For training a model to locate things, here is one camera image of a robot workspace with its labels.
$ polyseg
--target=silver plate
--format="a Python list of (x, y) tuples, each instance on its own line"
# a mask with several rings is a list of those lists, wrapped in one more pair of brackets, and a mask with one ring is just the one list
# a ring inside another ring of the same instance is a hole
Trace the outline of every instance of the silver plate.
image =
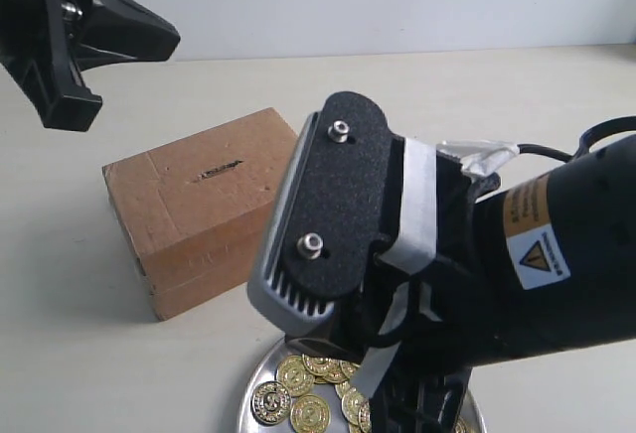
[[(295, 349), (291, 349), (283, 340), (277, 342), (274, 347), (265, 355), (263, 360), (258, 364), (251, 380), (247, 384), (245, 393), (240, 403), (240, 411), (238, 413), (238, 433), (293, 433), (293, 429), (289, 420), (275, 426), (263, 426), (256, 422), (251, 414), (251, 394), (257, 385), (264, 381), (274, 380), (278, 365), (289, 356), (299, 355)], [(326, 433), (349, 433), (347, 420), (342, 414), (340, 408), (340, 398), (336, 394), (334, 385), (317, 384), (314, 385), (313, 393), (323, 397), (329, 408), (331, 409), (331, 423)], [(461, 417), (471, 427), (474, 433), (486, 433), (484, 420), (479, 412), (479, 408), (475, 403), (470, 391), (466, 394), (464, 405), (461, 409)]]

